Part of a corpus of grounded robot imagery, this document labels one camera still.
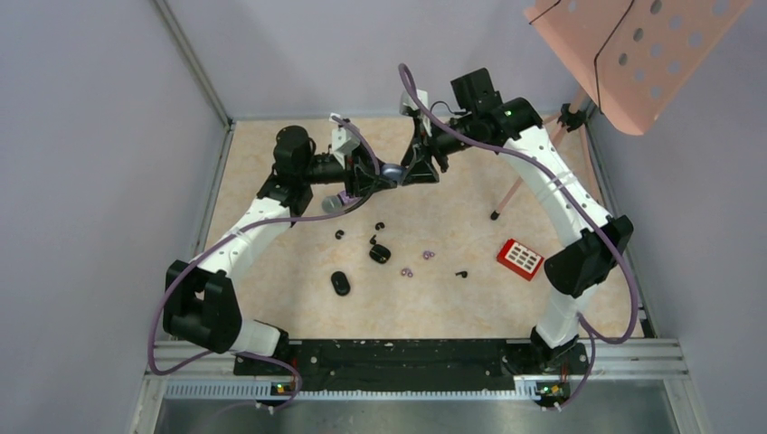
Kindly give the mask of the lavender earbud charging case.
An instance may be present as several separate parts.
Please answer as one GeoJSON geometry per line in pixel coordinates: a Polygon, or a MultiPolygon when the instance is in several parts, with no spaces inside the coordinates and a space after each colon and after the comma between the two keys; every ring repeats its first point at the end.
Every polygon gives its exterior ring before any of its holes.
{"type": "Polygon", "coordinates": [[[381,175],[396,184],[402,184],[406,172],[407,169],[401,165],[384,164],[381,166],[381,175]]]}

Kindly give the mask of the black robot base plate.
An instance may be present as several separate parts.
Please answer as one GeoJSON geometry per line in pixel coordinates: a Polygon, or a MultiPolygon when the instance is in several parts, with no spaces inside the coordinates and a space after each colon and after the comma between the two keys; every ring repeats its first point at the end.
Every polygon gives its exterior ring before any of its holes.
{"type": "Polygon", "coordinates": [[[296,369],[306,392],[490,392],[512,391],[524,375],[573,378],[588,365],[584,344],[553,357],[526,339],[306,339],[290,342],[277,358],[286,366],[239,356],[233,372],[296,369]]]}

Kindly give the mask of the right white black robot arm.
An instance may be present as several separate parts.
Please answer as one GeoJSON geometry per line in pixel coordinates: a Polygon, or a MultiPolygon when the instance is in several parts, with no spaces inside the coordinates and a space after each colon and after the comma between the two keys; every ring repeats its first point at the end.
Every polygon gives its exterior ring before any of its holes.
{"type": "Polygon", "coordinates": [[[565,328],[578,323],[591,339],[599,339],[606,344],[614,345],[624,344],[628,341],[639,321],[639,290],[637,284],[632,281],[633,275],[623,253],[589,214],[590,211],[599,211],[601,207],[599,205],[588,207],[579,201],[576,196],[571,194],[568,185],[562,181],[562,178],[545,164],[547,161],[558,164],[563,162],[555,150],[547,150],[552,145],[549,139],[542,139],[544,144],[542,147],[516,148],[517,145],[522,146],[536,137],[543,138],[543,130],[539,127],[530,127],[519,134],[518,140],[508,139],[503,146],[479,142],[440,121],[422,103],[417,96],[415,80],[406,64],[399,64],[398,71],[405,91],[422,115],[431,120],[433,126],[454,137],[462,145],[474,146],[503,155],[524,182],[529,185],[539,183],[545,193],[555,201],[554,209],[548,213],[549,219],[555,227],[563,230],[565,236],[573,239],[564,250],[557,254],[565,258],[565,264],[554,271],[556,277],[565,277],[575,284],[577,282],[577,278],[574,276],[576,270],[587,271],[588,268],[595,268],[597,261],[602,259],[606,261],[603,266],[605,273],[609,273],[615,265],[620,267],[630,292],[630,320],[626,332],[620,337],[607,337],[597,332],[582,314],[574,293],[562,294],[559,302],[554,297],[549,300],[550,306],[559,310],[562,322],[561,329],[565,330],[565,328]]]}

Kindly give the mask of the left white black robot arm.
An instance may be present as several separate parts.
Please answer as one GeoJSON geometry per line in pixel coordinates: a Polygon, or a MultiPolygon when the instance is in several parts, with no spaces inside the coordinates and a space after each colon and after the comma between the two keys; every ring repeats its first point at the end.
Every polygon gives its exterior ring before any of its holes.
{"type": "Polygon", "coordinates": [[[315,184],[342,183],[362,197],[397,186],[356,127],[341,120],[330,150],[319,154],[301,126],[276,135],[274,162],[244,215],[208,250],[178,260],[166,273],[162,327],[174,337],[212,353],[253,353],[267,373],[289,365],[286,334],[242,316],[235,283],[280,234],[307,220],[315,184]]]}

